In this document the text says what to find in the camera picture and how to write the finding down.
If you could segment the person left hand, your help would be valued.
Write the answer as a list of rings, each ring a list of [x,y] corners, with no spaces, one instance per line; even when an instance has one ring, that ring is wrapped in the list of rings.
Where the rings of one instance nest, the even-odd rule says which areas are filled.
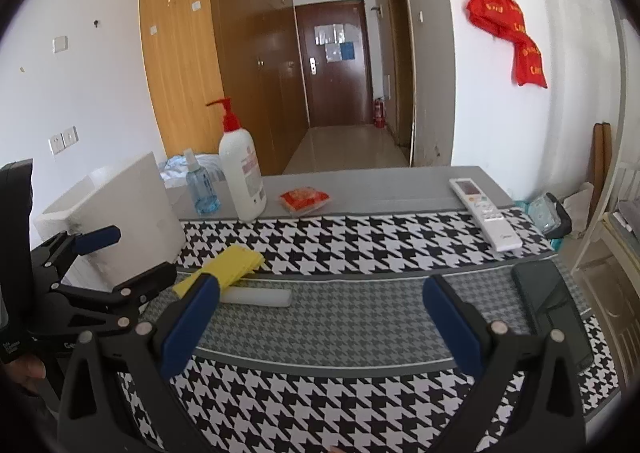
[[[18,358],[2,367],[11,381],[32,393],[38,393],[38,383],[46,378],[46,367],[36,357]]]

